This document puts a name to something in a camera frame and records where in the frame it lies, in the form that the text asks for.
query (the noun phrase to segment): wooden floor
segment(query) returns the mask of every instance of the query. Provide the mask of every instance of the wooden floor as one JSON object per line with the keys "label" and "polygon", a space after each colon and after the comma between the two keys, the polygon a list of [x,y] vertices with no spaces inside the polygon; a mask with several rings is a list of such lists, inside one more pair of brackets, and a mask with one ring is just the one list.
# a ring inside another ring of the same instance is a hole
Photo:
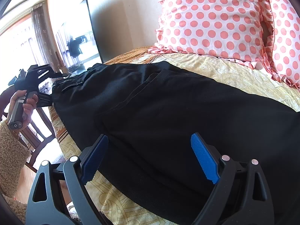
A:
{"label": "wooden floor", "polygon": [[[32,186],[34,179],[35,179],[35,172],[32,171],[31,169],[29,169],[28,167],[24,166],[21,170],[19,185],[17,188],[17,192],[15,194],[15,198],[18,201],[20,201],[24,204],[28,202],[28,197],[29,197],[31,186]],[[65,203],[69,204],[72,200],[69,195],[69,191],[68,191],[65,181],[61,182],[61,189],[62,189],[62,193],[64,195]]]}
{"label": "wooden floor", "polygon": [[15,194],[15,198],[18,201],[22,203],[27,203],[34,179],[35,172],[29,169],[28,167],[24,166],[21,170],[19,185]]}

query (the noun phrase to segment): hand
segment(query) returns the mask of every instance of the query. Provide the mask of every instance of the hand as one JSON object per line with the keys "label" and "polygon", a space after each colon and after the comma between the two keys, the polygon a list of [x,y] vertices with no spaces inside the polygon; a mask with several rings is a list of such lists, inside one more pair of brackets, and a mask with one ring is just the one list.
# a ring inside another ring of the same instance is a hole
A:
{"label": "hand", "polygon": [[[26,95],[26,90],[25,91],[17,91],[12,98],[10,99],[10,105],[9,105],[9,110],[8,110],[8,116],[7,116],[7,122],[9,122],[11,118],[11,113],[14,109],[14,106],[16,104],[16,101],[19,97],[25,96]],[[37,102],[38,102],[38,96],[33,95],[32,99],[27,99],[26,103],[23,104],[23,109],[25,113],[24,121],[23,121],[23,127],[21,129],[15,130],[15,132],[20,132],[24,128],[26,128],[30,123],[31,123],[31,115],[33,114],[33,110],[36,109],[37,107]]]}

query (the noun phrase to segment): sherpa jacket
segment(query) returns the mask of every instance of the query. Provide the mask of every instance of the sherpa jacket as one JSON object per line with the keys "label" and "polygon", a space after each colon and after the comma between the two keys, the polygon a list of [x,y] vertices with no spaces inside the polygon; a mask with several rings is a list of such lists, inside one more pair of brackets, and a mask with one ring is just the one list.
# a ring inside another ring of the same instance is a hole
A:
{"label": "sherpa jacket", "polygon": [[5,121],[0,122],[0,191],[18,218],[25,223],[26,204],[14,200],[20,173],[30,151],[10,132]]}

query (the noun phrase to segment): tv screen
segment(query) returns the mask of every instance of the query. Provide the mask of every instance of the tv screen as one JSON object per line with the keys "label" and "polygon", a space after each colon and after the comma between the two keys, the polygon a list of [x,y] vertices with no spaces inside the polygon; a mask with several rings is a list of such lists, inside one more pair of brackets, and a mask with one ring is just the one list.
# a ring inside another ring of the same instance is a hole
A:
{"label": "tv screen", "polygon": [[68,71],[79,74],[96,63],[103,63],[93,33],[88,0],[83,0],[56,34]]}

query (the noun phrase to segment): yellow bedspread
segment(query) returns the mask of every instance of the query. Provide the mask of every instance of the yellow bedspread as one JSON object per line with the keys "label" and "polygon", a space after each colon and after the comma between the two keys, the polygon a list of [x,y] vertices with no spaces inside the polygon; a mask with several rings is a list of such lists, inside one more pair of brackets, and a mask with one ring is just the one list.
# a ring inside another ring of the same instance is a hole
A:
{"label": "yellow bedspread", "polygon": [[[251,70],[248,67],[209,56],[181,53],[148,54],[147,49],[148,47],[133,50],[108,61],[106,64],[144,64],[168,61],[177,67],[213,78],[217,82],[234,86],[250,94],[275,99],[297,112],[300,111],[300,93],[296,89],[288,87],[285,83],[274,81],[258,70]],[[54,107],[50,107],[49,110],[56,137],[65,158],[79,155],[79,148],[66,131]],[[284,119],[277,119],[277,121],[280,124],[284,122]],[[115,225],[174,224],[131,201],[98,171],[93,181],[88,182],[86,189],[98,210],[103,212]]]}

